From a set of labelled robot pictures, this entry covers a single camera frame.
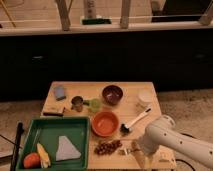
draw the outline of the brown bowl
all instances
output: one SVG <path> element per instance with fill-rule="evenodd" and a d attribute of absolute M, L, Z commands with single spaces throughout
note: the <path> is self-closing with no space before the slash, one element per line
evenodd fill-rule
<path fill-rule="evenodd" d="M 109 85 L 102 91 L 104 100 L 110 105 L 116 105 L 123 97 L 123 91 L 116 85 Z"/>
<path fill-rule="evenodd" d="M 118 117 L 109 111 L 97 113 L 92 120 L 92 129 L 101 137 L 112 136 L 118 129 Z"/>

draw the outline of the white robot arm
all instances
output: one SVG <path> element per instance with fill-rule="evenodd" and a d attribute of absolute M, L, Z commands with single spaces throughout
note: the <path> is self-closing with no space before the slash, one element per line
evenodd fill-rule
<path fill-rule="evenodd" d="M 145 134 L 138 139 L 144 154 L 154 154 L 159 145 L 163 145 L 213 168 L 213 144 L 175 132 L 172 130 L 174 127 L 174 120 L 167 115 L 150 123 Z"/>

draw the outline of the wall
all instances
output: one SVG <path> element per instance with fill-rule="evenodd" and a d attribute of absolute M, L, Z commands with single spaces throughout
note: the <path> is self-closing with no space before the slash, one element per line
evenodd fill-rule
<path fill-rule="evenodd" d="M 212 87 L 213 30 L 0 37 L 0 99 L 44 98 L 51 81 Z"/>

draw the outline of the cup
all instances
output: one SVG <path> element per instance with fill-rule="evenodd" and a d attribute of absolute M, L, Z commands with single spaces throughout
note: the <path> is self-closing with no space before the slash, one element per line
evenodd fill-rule
<path fill-rule="evenodd" d="M 89 106 L 92 113 L 97 113 L 101 108 L 101 101 L 99 99 L 84 100 L 84 104 Z"/>
<path fill-rule="evenodd" d="M 149 90 L 140 90 L 138 93 L 139 104 L 147 108 L 152 102 L 152 95 Z"/>
<path fill-rule="evenodd" d="M 71 103 L 72 103 L 71 109 L 74 109 L 77 112 L 81 112 L 83 110 L 83 102 L 84 100 L 81 96 L 73 97 L 71 100 Z"/>

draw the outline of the floor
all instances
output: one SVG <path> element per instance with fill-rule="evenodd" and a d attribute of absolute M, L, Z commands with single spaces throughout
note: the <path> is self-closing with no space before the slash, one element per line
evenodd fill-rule
<path fill-rule="evenodd" d="M 213 89 L 160 92 L 158 99 L 163 114 L 176 121 L 176 130 L 190 134 L 198 139 L 213 143 Z M 17 101 L 0 103 L 0 133 L 14 140 L 18 122 L 23 122 L 26 130 L 30 121 L 38 118 L 43 107 L 43 100 Z M 13 146 L 0 138 L 0 154 L 11 151 Z M 189 162 L 197 171 L 211 171 L 203 165 L 175 152 L 176 158 Z M 9 170 L 8 165 L 1 166 L 1 171 Z M 178 162 L 177 171 L 190 171 L 184 163 Z"/>

